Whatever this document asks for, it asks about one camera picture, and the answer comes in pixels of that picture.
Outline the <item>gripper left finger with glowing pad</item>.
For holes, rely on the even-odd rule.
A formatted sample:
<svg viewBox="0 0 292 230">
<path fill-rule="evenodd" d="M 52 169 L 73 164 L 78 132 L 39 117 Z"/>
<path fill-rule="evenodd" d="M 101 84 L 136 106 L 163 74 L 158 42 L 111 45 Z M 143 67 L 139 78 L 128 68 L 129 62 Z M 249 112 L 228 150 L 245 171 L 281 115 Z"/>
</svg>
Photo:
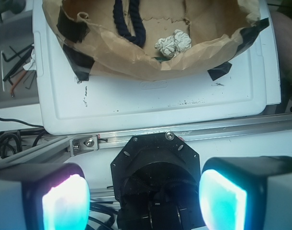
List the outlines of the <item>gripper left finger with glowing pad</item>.
<svg viewBox="0 0 292 230">
<path fill-rule="evenodd" d="M 0 230 L 83 230 L 90 189 L 74 163 L 0 163 Z"/>
</svg>

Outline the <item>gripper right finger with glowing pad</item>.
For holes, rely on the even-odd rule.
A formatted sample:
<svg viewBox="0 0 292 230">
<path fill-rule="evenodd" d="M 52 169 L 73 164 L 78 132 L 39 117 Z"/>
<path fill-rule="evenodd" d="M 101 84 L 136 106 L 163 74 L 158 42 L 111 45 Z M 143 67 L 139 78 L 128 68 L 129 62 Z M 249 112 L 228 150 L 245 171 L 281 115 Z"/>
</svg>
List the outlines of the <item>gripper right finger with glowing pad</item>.
<svg viewBox="0 0 292 230">
<path fill-rule="evenodd" d="M 292 157 L 213 157 L 199 183 L 210 230 L 292 230 Z"/>
</svg>

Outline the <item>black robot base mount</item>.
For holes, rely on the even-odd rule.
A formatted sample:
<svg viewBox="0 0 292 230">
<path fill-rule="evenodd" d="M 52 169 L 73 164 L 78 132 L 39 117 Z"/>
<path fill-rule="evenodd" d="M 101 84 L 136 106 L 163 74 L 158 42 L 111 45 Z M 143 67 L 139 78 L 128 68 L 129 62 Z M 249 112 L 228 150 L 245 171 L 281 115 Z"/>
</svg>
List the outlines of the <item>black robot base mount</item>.
<svg viewBox="0 0 292 230">
<path fill-rule="evenodd" d="M 132 137 L 111 163 L 121 230 L 204 226 L 199 154 L 173 133 Z"/>
</svg>

